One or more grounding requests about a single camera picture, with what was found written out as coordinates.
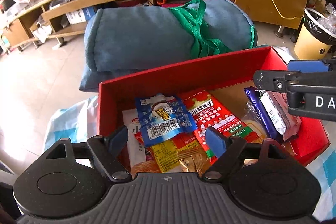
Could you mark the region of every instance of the circular pad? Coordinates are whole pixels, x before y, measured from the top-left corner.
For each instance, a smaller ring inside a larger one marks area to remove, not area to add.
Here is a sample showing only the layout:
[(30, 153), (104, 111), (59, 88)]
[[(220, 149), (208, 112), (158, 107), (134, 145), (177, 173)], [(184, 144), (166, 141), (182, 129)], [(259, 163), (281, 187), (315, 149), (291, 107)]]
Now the circular pad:
[(73, 175), (66, 173), (50, 173), (41, 177), (37, 187), (48, 195), (61, 195), (70, 192), (77, 184)]
[(320, 185), (300, 165), (279, 161), (243, 167), (229, 180), (233, 198), (244, 208), (271, 218), (311, 214), (320, 198)]

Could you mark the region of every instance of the cabinet door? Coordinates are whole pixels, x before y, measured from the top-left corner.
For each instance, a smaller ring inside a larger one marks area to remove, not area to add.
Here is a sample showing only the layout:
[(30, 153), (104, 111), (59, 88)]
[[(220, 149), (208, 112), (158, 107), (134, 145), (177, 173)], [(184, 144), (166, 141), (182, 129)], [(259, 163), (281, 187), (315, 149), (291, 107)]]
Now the cabinet door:
[(274, 2), (284, 17), (297, 18), (292, 20), (282, 18), (274, 7), (272, 0), (235, 0), (235, 3), (252, 20), (297, 29), (307, 0), (274, 0)]
[(29, 39), (26, 29), (22, 26), (19, 19), (10, 24), (7, 30), (4, 29), (3, 35), (8, 39), (11, 47), (15, 47), (21, 42)]

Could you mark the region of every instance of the barcode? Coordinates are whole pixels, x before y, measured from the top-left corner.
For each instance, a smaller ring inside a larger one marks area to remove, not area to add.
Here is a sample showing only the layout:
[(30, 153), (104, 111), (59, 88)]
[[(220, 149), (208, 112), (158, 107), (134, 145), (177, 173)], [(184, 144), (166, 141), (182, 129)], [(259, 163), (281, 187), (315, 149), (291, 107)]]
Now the barcode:
[(272, 109), (269, 110), (269, 117), (271, 118), (274, 125), (280, 122), (280, 120), (278, 119), (278, 116), (273, 112)]
[(169, 131), (173, 129), (179, 128), (179, 124), (177, 123), (177, 119), (171, 119), (162, 123), (159, 123), (148, 130), (148, 137), (150, 140), (155, 139), (159, 136), (165, 135)]

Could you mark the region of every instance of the blue snack wrapper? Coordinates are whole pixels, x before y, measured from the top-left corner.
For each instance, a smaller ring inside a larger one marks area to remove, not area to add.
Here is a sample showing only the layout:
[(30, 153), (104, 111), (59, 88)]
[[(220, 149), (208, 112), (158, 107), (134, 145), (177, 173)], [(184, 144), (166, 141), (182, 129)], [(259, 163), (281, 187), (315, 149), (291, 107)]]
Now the blue snack wrapper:
[(265, 107), (263, 106), (262, 102), (260, 101), (260, 92), (253, 86), (248, 88), (244, 88), (246, 96), (249, 98), (250, 102), (252, 103), (254, 109), (256, 110), (262, 124), (266, 130), (266, 134), (268, 138), (275, 139), (279, 143), (283, 143), (284, 139), (283, 136), (278, 133), (276, 130), (271, 118), (269, 117)]
[(197, 129), (193, 116), (177, 96), (158, 94), (150, 98), (136, 98), (135, 105), (145, 147)]

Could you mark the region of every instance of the plastic bag liner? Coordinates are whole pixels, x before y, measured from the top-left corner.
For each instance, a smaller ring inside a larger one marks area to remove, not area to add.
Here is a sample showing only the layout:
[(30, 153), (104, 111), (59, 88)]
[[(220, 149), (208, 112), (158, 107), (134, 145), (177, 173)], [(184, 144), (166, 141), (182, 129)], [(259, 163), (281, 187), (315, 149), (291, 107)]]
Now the plastic bag liner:
[(303, 23), (309, 33), (317, 40), (327, 45), (336, 45), (336, 35), (317, 22), (321, 17), (325, 18), (325, 16), (319, 12), (311, 8), (306, 8), (304, 10)]

